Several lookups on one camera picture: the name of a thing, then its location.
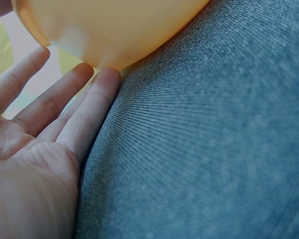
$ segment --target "blue-gray textile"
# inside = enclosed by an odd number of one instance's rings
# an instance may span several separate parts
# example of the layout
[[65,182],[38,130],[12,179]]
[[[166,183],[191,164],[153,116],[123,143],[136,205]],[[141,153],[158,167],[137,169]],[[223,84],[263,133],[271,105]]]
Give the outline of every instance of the blue-gray textile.
[[127,71],[81,180],[76,239],[299,239],[299,0],[211,0]]

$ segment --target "gray fabric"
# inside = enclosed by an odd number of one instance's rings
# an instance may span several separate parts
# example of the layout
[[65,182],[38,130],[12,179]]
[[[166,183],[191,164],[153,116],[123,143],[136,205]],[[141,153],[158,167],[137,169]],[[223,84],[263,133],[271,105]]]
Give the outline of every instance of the gray fabric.
[[75,238],[299,239],[299,0],[212,0],[128,71]]

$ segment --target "light background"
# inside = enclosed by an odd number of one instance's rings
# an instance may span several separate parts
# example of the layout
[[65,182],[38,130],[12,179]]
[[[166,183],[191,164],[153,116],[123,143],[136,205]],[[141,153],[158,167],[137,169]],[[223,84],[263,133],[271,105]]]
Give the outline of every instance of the light background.
[[[14,12],[0,18],[0,74],[19,63],[38,46]],[[50,46],[49,50],[51,52],[50,59],[6,110],[5,118],[14,117],[67,71],[81,62],[55,46]]]

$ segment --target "orange balloon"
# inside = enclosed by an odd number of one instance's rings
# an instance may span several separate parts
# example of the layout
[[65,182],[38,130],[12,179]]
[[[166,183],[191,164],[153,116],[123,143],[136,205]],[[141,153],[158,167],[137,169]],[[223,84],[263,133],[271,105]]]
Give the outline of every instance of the orange balloon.
[[209,0],[11,0],[42,46],[121,70],[178,33]]

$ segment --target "palm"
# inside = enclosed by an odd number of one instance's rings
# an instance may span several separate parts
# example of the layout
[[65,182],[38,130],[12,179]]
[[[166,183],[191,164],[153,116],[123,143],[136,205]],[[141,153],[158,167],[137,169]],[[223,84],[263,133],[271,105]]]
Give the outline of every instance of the palm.
[[[31,63],[37,66],[33,73],[47,58],[47,51],[42,49],[31,57],[37,61]],[[28,66],[26,60],[19,66],[19,73],[16,69],[16,73],[8,75],[13,80],[0,80],[0,88],[20,79],[24,82],[17,85],[22,88],[31,74],[18,74]],[[0,94],[0,232],[5,233],[3,238],[71,236],[79,166],[119,85],[117,72],[106,70],[59,115],[92,74],[86,65],[76,67],[12,120],[1,116],[11,102],[12,92],[6,90],[5,96]],[[9,89],[19,92],[15,87]]]

